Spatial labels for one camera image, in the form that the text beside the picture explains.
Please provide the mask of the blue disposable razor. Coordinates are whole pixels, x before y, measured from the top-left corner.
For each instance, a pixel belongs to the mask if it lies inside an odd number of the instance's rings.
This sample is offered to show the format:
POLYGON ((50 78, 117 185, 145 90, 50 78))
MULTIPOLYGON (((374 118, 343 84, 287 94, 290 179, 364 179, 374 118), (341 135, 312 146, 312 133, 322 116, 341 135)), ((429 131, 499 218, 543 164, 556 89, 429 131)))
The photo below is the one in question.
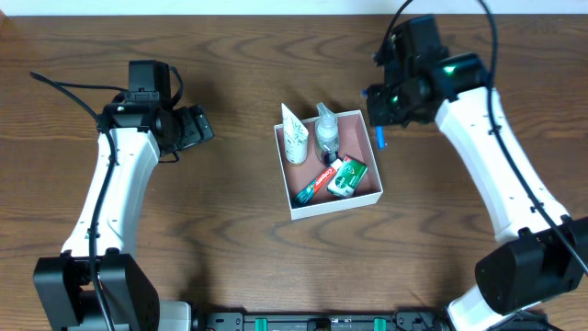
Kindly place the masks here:
POLYGON ((387 146, 385 142, 385 135, 382 126, 375 127, 375 134, 376 134, 376 144, 379 150, 384 150, 387 146))

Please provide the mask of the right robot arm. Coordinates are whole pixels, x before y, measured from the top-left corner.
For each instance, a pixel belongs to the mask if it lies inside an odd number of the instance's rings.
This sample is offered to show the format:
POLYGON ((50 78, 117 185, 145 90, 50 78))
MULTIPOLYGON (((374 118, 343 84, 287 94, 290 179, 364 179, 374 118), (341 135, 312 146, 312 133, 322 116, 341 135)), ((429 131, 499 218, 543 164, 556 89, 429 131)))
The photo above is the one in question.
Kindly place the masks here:
POLYGON ((365 95, 375 127, 430 123, 447 137, 479 191, 497 248, 475 285, 447 306, 453 330, 491 330, 574 291, 587 274, 587 221, 546 189, 504 116, 490 74, 473 54, 378 52, 383 83, 365 95))

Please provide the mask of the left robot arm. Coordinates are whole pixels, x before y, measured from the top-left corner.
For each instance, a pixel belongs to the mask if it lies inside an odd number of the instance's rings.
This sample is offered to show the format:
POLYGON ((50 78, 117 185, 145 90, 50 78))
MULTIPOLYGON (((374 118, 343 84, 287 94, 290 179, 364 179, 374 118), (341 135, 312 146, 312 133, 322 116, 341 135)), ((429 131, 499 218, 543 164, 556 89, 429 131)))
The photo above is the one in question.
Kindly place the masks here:
POLYGON ((96 170, 82 213, 57 257, 33 273, 54 330, 189 330, 187 302, 163 301, 135 260, 143 198, 161 156, 213 138, 199 105, 110 103, 100 116, 96 170))

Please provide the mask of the red teal toothpaste tube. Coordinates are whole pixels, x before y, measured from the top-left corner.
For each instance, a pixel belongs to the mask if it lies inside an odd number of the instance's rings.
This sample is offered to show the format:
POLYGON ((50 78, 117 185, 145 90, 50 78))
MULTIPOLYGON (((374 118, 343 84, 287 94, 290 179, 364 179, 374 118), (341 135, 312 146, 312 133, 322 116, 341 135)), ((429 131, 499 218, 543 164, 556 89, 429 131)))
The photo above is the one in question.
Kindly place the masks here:
POLYGON ((319 192, 319 190, 337 174, 340 167, 343 165, 341 159, 335 159, 327 168, 325 168, 320 175, 318 175, 312 182, 310 182, 302 191, 300 191, 293 199, 295 207, 306 206, 319 192))

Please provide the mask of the white lotion tube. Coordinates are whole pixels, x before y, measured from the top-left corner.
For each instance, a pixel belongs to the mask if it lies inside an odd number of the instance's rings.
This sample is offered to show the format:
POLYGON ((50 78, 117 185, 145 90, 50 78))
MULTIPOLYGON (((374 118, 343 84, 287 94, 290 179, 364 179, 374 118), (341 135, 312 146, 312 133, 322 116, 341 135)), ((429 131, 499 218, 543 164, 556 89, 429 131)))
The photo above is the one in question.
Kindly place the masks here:
POLYGON ((308 153, 308 129, 285 104, 281 104, 281 113, 287 160, 294 165, 302 164, 308 153))

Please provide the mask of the green Dettol soap pack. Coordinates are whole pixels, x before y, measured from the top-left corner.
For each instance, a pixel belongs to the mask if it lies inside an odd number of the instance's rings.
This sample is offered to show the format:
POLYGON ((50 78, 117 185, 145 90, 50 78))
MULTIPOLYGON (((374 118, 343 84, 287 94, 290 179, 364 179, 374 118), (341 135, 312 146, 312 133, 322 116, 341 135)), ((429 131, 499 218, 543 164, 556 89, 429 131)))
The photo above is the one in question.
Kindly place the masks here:
POLYGON ((328 184, 327 191, 339 198, 351 198, 367 171, 368 167, 365 164, 345 156, 341 167, 328 184))

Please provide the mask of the clear pump soap bottle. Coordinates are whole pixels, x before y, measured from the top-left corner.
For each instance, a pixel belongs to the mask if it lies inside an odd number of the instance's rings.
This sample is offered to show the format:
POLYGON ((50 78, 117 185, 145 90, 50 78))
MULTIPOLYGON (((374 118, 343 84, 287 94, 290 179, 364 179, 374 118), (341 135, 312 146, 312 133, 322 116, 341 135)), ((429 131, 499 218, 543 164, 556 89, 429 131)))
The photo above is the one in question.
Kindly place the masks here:
POLYGON ((315 121, 317 155, 323 164, 330 165, 338 158, 339 130, 338 119, 324 103, 316 105, 318 119, 315 121))

